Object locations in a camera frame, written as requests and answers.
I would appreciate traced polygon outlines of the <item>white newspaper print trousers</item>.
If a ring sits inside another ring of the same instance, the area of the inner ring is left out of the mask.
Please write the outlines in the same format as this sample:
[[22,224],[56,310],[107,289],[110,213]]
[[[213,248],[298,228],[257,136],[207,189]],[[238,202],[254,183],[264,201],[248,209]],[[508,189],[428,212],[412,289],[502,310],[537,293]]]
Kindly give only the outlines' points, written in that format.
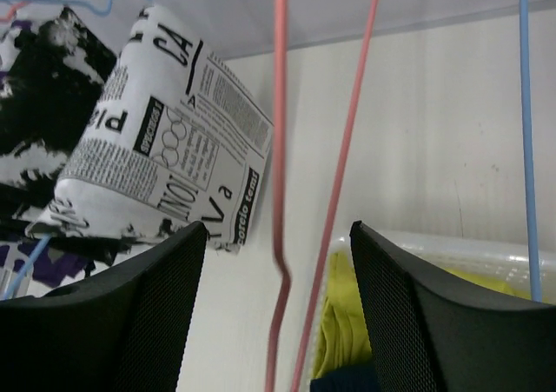
[[134,23],[54,195],[28,236],[158,243],[193,222],[208,245],[246,242],[273,124],[168,9]]

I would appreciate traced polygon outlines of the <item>yellow-green trousers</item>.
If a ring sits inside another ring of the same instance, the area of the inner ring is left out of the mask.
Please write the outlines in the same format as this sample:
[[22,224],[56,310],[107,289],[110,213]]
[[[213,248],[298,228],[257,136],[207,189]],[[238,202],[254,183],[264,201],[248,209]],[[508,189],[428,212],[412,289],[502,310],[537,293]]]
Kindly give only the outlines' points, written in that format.
[[354,265],[347,252],[329,255],[326,282],[317,325],[314,379],[335,369],[367,362],[372,356]]

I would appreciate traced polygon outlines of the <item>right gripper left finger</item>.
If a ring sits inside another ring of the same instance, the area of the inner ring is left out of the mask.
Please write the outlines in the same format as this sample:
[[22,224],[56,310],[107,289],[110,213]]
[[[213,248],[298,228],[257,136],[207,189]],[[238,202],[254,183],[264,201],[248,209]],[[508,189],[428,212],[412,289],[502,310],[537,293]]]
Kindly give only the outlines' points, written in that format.
[[2,390],[175,390],[206,243],[192,223],[89,278],[3,301]]

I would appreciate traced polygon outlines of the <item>light blue wire hanger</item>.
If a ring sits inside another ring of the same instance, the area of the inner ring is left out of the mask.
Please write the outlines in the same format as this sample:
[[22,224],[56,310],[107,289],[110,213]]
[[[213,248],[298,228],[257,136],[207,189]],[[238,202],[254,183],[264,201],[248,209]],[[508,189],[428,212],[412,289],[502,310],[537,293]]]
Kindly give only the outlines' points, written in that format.
[[529,259],[531,298],[542,301],[539,265],[539,241],[535,197],[533,162],[533,119],[531,102],[530,48],[529,48],[529,1],[519,0],[520,40],[520,100],[522,119],[523,160],[525,173],[526,229]]

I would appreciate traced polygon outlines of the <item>black white floral trousers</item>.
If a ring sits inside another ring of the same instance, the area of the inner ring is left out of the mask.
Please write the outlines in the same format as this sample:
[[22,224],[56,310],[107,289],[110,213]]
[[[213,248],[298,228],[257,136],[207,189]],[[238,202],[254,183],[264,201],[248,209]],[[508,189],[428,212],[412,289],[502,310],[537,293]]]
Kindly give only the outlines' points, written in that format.
[[1,232],[25,233],[54,196],[115,53],[69,7],[1,39]]

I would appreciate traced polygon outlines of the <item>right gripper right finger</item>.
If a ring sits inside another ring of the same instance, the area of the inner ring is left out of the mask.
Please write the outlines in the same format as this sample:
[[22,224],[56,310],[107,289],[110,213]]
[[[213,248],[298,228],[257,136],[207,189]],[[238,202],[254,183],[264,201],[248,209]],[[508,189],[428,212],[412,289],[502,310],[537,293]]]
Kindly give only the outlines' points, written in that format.
[[383,391],[553,391],[555,308],[459,278],[361,221],[350,247]]

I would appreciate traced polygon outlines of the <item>navy blue trousers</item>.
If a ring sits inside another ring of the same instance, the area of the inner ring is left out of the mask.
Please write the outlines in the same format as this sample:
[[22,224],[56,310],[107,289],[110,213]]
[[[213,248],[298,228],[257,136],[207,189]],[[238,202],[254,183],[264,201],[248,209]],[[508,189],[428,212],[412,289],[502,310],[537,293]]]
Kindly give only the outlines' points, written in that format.
[[376,370],[371,361],[334,369],[314,379],[310,392],[381,392]]

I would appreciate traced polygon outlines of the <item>pink wire hanger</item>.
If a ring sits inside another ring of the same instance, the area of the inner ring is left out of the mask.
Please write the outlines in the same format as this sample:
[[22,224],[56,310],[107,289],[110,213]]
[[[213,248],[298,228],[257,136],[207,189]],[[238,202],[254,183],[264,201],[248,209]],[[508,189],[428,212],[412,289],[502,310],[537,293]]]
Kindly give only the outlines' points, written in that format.
[[31,4],[32,2],[35,2],[36,0],[27,0],[27,1],[21,1],[18,3],[13,3],[10,8],[8,9],[8,12],[4,15],[1,16],[1,22],[2,23],[8,23],[10,22],[14,16],[16,15],[17,11],[20,10],[21,8],[24,8],[25,6]]
[[[347,165],[354,123],[361,95],[367,55],[373,34],[374,21],[379,0],[370,0],[366,29],[361,42],[361,51],[355,72],[354,85],[347,112],[347,121],[341,140],[340,153],[334,175],[334,184],[329,198],[328,210],[321,237],[321,246],[315,265],[314,279],[303,324],[300,344],[295,360],[295,369],[290,384],[291,391],[300,389],[308,344],[313,330],[314,314],[320,295],[321,282],[327,261],[334,220],[340,199],[344,173]],[[268,351],[264,389],[275,389],[277,356],[281,324],[288,303],[292,276],[284,255],[284,210],[286,195],[286,134],[287,134],[287,47],[288,47],[288,0],[275,0],[274,6],[274,122],[272,165],[272,244],[276,268],[281,275],[281,287],[268,332]]]

